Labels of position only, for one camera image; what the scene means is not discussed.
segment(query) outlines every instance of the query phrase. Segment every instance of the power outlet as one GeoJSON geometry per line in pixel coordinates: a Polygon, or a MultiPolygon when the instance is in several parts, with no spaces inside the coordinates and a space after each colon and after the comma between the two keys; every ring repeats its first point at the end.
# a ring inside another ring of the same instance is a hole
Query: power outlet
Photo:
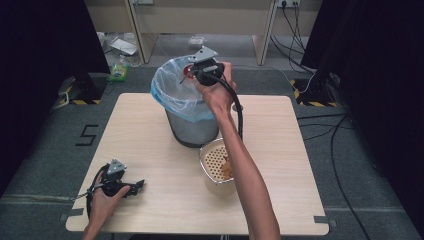
{"type": "Polygon", "coordinates": [[[300,0],[278,0],[277,7],[282,8],[283,7],[283,1],[286,2],[286,8],[294,8],[300,5],[300,0]]]}

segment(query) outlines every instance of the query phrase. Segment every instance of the gray carpet floor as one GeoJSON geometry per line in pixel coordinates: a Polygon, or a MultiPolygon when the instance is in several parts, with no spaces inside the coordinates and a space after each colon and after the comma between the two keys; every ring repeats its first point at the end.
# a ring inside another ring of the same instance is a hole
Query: gray carpet floor
{"type": "MultiPolygon", "coordinates": [[[[65,228],[67,214],[73,205],[67,199],[77,195],[119,95],[149,92],[155,70],[153,67],[131,68],[127,81],[107,85],[99,105],[68,105],[48,116],[31,154],[0,199],[0,239],[81,239],[82,233],[69,232],[65,228]],[[87,125],[91,127],[85,134],[95,135],[91,144],[91,138],[81,137],[87,125]]],[[[289,80],[305,77],[294,71],[285,73],[289,80]]],[[[239,94],[287,95],[293,100],[330,221],[330,232],[323,237],[285,236],[284,239],[366,239],[361,225],[373,240],[420,239],[389,183],[375,168],[372,154],[355,127],[354,119],[348,115],[332,139],[334,125],[343,118],[341,114],[348,112],[346,107],[297,105],[287,79],[277,70],[235,68],[233,77],[239,94]],[[338,115],[313,117],[334,114],[338,115]]],[[[111,237],[122,240],[220,239],[220,236],[135,237],[106,233],[98,239],[111,237]]]]}

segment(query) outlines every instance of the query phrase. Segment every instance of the human hand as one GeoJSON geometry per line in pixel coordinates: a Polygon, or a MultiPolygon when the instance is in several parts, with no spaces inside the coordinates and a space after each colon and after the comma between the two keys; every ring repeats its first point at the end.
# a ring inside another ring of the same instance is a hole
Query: human hand
{"type": "MultiPolygon", "coordinates": [[[[224,81],[226,80],[228,85],[232,89],[236,89],[236,83],[232,80],[232,64],[229,62],[221,62],[224,64],[224,81]]],[[[196,89],[202,94],[203,100],[209,106],[209,109],[214,113],[216,118],[230,113],[231,104],[233,99],[227,89],[221,84],[217,83],[212,86],[204,86],[200,83],[196,83],[196,89]]]]}
{"type": "MultiPolygon", "coordinates": [[[[103,172],[96,179],[96,184],[100,183],[103,172]]],[[[83,239],[94,239],[102,229],[106,220],[112,216],[113,211],[118,206],[121,198],[130,190],[130,186],[121,188],[113,197],[108,197],[102,188],[97,188],[93,194],[91,204],[90,219],[84,231],[83,239]]]]}

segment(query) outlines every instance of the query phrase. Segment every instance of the small basket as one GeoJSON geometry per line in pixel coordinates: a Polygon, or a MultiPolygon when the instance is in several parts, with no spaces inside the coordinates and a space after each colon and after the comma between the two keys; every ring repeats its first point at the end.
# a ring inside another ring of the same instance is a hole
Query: small basket
{"type": "Polygon", "coordinates": [[[222,165],[227,156],[222,138],[207,143],[200,149],[199,159],[204,174],[206,187],[218,196],[228,196],[236,191],[234,178],[224,179],[222,165]]]}

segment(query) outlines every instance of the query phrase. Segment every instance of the hazard tape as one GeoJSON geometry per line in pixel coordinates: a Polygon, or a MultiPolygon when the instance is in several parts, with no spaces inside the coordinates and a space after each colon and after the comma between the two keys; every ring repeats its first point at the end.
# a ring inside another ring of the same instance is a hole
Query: hazard tape
{"type": "MultiPolygon", "coordinates": [[[[65,92],[68,94],[71,92],[72,87],[74,86],[75,79],[72,80],[71,85],[66,88],[65,92]]],[[[65,99],[60,100],[60,104],[63,104],[65,102],[65,99]]],[[[100,104],[100,99],[69,99],[69,103],[75,104],[75,105],[91,105],[91,104],[100,104]]]]}
{"type": "MultiPolygon", "coordinates": [[[[296,83],[296,80],[291,80],[290,83],[292,84],[292,86],[294,86],[294,84],[296,83]]],[[[294,91],[294,97],[296,99],[297,104],[302,105],[302,106],[313,106],[313,107],[337,107],[337,104],[333,101],[331,101],[330,99],[316,99],[314,101],[305,101],[302,96],[305,96],[305,94],[303,93],[299,93],[299,91],[297,91],[295,89],[295,87],[293,87],[293,91],[294,91]]]]}

